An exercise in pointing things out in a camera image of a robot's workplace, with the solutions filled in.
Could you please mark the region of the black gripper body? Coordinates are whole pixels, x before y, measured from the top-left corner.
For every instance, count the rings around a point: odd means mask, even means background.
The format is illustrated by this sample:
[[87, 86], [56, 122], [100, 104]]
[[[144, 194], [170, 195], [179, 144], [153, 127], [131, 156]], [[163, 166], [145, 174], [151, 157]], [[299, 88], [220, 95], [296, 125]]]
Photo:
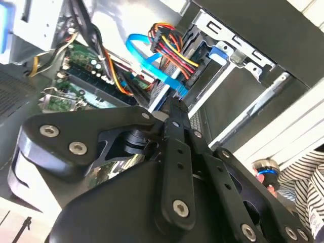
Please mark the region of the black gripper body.
[[207, 187], [195, 171], [193, 228], [159, 226], [154, 213], [160, 169], [160, 163], [142, 163], [77, 197], [58, 216], [48, 242], [222, 242], [208, 211]]

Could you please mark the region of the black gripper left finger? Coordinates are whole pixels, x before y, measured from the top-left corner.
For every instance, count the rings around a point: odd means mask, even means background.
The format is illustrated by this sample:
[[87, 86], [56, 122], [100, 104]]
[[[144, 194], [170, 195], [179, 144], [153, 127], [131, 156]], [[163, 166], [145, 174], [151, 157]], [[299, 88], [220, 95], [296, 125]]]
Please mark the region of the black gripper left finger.
[[92, 167], [136, 154], [160, 163], [155, 218], [160, 227], [189, 231], [195, 200], [188, 108], [176, 98], [155, 118], [140, 106], [35, 115], [21, 127], [21, 154], [51, 175], [77, 182]]

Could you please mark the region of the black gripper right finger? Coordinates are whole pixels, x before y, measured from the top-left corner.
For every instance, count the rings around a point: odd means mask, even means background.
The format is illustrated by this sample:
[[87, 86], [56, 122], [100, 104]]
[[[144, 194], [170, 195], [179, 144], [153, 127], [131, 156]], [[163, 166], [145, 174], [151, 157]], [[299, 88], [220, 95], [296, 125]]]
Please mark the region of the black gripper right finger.
[[207, 187], [208, 211], [222, 242], [313, 242], [282, 203], [227, 149], [211, 151], [198, 131], [188, 131], [193, 170]]

